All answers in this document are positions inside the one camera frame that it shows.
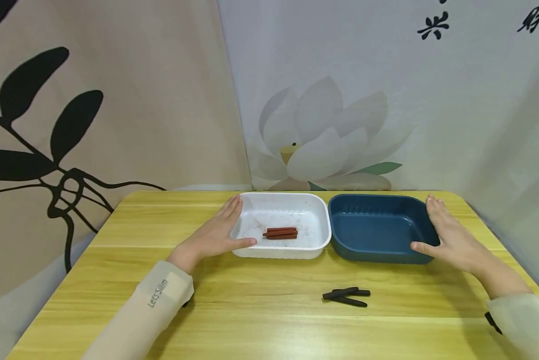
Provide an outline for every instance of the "black ink character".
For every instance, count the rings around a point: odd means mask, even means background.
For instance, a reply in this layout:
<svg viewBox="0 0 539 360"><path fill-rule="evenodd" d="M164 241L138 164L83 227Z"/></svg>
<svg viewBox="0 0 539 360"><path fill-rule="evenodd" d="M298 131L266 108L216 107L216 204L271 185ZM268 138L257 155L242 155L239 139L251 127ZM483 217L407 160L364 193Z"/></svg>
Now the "black ink character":
<svg viewBox="0 0 539 360"><path fill-rule="evenodd" d="M530 12L529 15L526 16L525 20L523 20L522 27L517 30L517 33L519 33L521 30L529 30L529 33L533 33L535 28L537 27L537 24L539 24L539 6L534 7Z"/></svg>
<svg viewBox="0 0 539 360"><path fill-rule="evenodd" d="M436 29L436 28L449 29L449 25L447 25L446 23L442 23L445 20L447 20L448 17L449 17L449 14L447 14L447 11L443 12L443 15L441 15L441 18L434 16L433 22L431 21L430 18L426 17L425 25L427 25L427 27L425 29L417 31L417 33L418 34L424 33L423 35L421 35L421 39L425 40L427 39L429 33L431 33L431 30L433 29L433 34L435 35L435 38L439 40L441 38L441 31L439 31L439 29Z"/></svg>
<svg viewBox="0 0 539 360"><path fill-rule="evenodd" d="M0 22L15 3L15 0L0 0ZM52 199L46 209L47 216L50 219L62 219L67 225L64 253L67 272L71 270L71 244L75 230L71 215L78 217L91 231L98 232L77 208L79 201L92 202L112 213L113 207L96 187L117 189L129 185L142 185L165 190L160 186L141 181L107 183L75 167L69 170L61 167L61 160L79 144L101 107L103 93L99 90L77 95L61 111L52 129L51 156L45 155L16 132L13 127L14 121L29 110L37 92L68 57L69 50L62 46L42 52L19 65L7 76L0 88L0 127L27 149L27 151L0 150L0 181L24 182L23 185L0 189L0 193L35 187L50 191ZM60 181L46 182L43 177L53 172L62 174ZM69 183L77 183L76 189L69 189L67 186Z"/></svg>

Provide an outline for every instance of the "reddish-brown stick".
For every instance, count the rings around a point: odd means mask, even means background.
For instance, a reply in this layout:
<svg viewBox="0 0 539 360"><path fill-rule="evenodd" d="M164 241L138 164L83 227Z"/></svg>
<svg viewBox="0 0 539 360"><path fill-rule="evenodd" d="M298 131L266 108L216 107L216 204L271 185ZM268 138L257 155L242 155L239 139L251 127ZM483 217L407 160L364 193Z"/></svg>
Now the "reddish-brown stick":
<svg viewBox="0 0 539 360"><path fill-rule="evenodd" d="M288 235L288 234L297 234L297 230L280 230L280 231L268 231L264 232L263 236L278 236L278 235Z"/></svg>
<svg viewBox="0 0 539 360"><path fill-rule="evenodd" d="M297 239L297 233L289 235L268 236L268 240Z"/></svg>
<svg viewBox="0 0 539 360"><path fill-rule="evenodd" d="M272 231L280 231L280 230L297 230L296 227L268 227L266 232L270 233Z"/></svg>

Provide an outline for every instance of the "beige arm sleeve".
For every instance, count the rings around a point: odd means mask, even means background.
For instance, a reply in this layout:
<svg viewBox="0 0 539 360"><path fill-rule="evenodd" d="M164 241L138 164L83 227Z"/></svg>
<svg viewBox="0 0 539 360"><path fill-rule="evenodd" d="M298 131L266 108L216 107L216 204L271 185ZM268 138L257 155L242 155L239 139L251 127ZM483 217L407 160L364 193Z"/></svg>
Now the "beige arm sleeve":
<svg viewBox="0 0 539 360"><path fill-rule="evenodd" d="M489 313L503 335L525 359L539 359L539 296L507 295L488 302Z"/></svg>
<svg viewBox="0 0 539 360"><path fill-rule="evenodd" d="M192 295L192 277L169 262L158 262L82 359L143 359Z"/></svg>

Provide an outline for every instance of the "hand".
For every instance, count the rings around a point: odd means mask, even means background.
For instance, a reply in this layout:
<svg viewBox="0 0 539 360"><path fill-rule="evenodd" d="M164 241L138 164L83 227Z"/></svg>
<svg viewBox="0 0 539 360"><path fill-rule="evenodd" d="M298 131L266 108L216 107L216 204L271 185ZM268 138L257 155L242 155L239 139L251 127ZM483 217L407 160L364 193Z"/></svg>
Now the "hand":
<svg viewBox="0 0 539 360"><path fill-rule="evenodd" d="M215 216L175 247L167 261L191 274L203 258L255 245L257 240L254 238L230 238L230 231L239 219L242 207L239 195L232 196Z"/></svg>
<svg viewBox="0 0 539 360"><path fill-rule="evenodd" d="M411 249L429 255L452 265L454 268L477 276L492 263L501 262L482 243L459 223L447 211L443 200L436 200L432 194L425 202L429 219L433 223L439 246L431 246L424 242L412 242Z"/></svg>
<svg viewBox="0 0 539 360"><path fill-rule="evenodd" d="M477 277L490 299L515 294L531 294L527 283L512 268L492 254L447 211L443 200L431 194L426 200L427 213L433 223L439 246L414 241L411 248L430 255Z"/></svg>

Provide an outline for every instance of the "wood grain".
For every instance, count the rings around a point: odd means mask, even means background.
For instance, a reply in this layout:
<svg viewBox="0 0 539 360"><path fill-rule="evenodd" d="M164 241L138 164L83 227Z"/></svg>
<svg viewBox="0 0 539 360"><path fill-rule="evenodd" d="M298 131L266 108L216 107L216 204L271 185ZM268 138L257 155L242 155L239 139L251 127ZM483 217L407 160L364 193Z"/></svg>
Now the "wood grain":
<svg viewBox="0 0 539 360"><path fill-rule="evenodd" d="M103 226L9 359L79 359L156 261L234 192L137 192ZM315 192L326 202L338 192ZM424 199L428 192L384 192ZM462 198L452 214L539 288ZM313 260L208 258L196 294L159 337L149 359L512 359L487 324L487 296L473 277L429 265L351 262L331 246ZM368 308L321 294L358 286Z"/></svg>

